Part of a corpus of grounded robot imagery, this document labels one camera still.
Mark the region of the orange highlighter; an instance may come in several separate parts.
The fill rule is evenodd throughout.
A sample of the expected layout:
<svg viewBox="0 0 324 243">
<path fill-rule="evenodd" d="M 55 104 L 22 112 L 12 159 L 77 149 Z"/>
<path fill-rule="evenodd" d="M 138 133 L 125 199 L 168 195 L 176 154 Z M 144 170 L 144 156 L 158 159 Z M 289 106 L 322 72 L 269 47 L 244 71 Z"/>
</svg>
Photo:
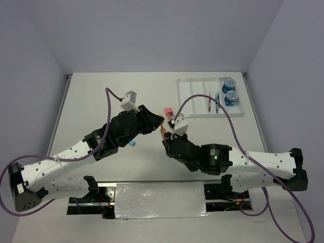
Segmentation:
<svg viewBox="0 0 324 243">
<path fill-rule="evenodd" d="M 165 127 L 163 125 L 160 125 L 160 133 L 162 136 L 162 139 L 165 139 L 165 134 L 166 134 L 167 130 L 165 129 Z"/>
</svg>

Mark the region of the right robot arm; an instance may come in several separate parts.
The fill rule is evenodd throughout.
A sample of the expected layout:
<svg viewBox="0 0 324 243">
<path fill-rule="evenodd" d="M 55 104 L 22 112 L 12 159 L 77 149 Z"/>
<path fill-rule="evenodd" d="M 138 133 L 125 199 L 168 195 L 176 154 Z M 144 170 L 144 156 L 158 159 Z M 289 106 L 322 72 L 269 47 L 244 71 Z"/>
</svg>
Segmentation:
<svg viewBox="0 0 324 243">
<path fill-rule="evenodd" d="M 186 134 L 179 136 L 167 132 L 164 137 L 163 145 L 168 157 L 191 172 L 220 176 L 220 192 L 225 198 L 266 186 L 280 186 L 291 191 L 308 188 L 307 172 L 302 168 L 303 154 L 298 148 L 284 153 L 242 153 L 228 145 L 195 145 Z"/>
</svg>

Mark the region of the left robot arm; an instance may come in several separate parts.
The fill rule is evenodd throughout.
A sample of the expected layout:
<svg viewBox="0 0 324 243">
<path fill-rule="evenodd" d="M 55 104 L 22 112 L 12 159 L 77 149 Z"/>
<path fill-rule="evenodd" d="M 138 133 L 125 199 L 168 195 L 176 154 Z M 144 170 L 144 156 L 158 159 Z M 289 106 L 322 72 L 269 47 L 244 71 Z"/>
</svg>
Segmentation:
<svg viewBox="0 0 324 243">
<path fill-rule="evenodd" d="M 53 156 L 37 156 L 38 162 L 21 165 L 16 158 L 8 166 L 9 185 L 15 211 L 22 216 L 44 200 L 62 197 L 83 197 L 88 202 L 99 196 L 93 176 L 61 180 L 60 177 L 85 165 L 116 154 L 139 134 L 155 131 L 164 121 L 144 105 L 136 110 L 122 111 L 108 116 L 107 123 L 92 131 L 75 145 Z"/>
</svg>

